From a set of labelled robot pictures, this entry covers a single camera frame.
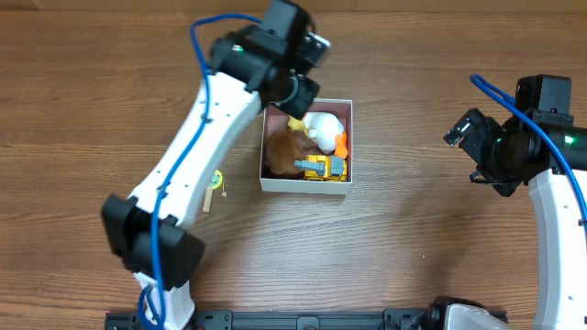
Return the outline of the white plush duck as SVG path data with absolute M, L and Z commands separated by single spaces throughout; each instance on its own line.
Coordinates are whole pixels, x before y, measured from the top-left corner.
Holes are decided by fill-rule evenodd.
M 331 113 L 307 112 L 302 119 L 289 116 L 288 127 L 293 131 L 301 131 L 314 141 L 326 155 L 346 159 L 348 135 L 342 122 Z

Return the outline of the brown plush toy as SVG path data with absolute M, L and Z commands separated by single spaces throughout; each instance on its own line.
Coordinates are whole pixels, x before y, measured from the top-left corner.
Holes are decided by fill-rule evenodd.
M 266 166 L 272 176 L 281 179 L 299 179 L 303 170 L 294 166 L 296 160 L 304 160 L 315 143 L 303 132 L 290 128 L 276 131 L 265 142 Z

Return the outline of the yellow toy bulldozer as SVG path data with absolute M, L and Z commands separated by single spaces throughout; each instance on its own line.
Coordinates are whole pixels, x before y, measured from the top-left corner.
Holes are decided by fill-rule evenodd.
M 307 155 L 296 160 L 294 166 L 304 171 L 307 181 L 345 182 L 348 178 L 348 164 L 337 156 Z

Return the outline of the yellow wooden rattle drum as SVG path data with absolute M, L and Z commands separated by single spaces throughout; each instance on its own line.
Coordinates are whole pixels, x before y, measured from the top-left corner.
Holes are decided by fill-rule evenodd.
M 205 189 L 205 197 L 203 200 L 202 212 L 205 214 L 209 214 L 212 205 L 213 193 L 217 189 L 222 189 L 222 196 L 227 197 L 227 193 L 225 190 L 224 184 L 224 175 L 220 170 L 216 170 L 211 181 L 209 182 L 208 186 Z

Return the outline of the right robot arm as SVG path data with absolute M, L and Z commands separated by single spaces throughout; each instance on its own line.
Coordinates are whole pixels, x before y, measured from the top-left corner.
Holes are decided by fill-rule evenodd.
M 515 95 L 481 75 L 471 82 L 511 113 L 502 124 L 469 109 L 444 136 L 476 163 L 470 180 L 511 196 L 524 184 L 537 223 L 535 329 L 586 326 L 586 130 L 570 114 L 571 80 L 539 74 Z

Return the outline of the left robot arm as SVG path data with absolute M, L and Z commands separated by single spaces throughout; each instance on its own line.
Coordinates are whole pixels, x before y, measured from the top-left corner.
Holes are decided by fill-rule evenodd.
M 309 72 L 329 43 L 311 16 L 273 1 L 263 17 L 218 38 L 197 59 L 203 80 L 193 107 L 152 172 L 122 198 L 106 198 L 101 216 L 112 252 L 138 281 L 134 313 L 108 313 L 108 329 L 192 329 L 190 279 L 204 243 L 189 233 L 205 191 L 240 133 L 267 106 L 301 118 L 319 85 Z

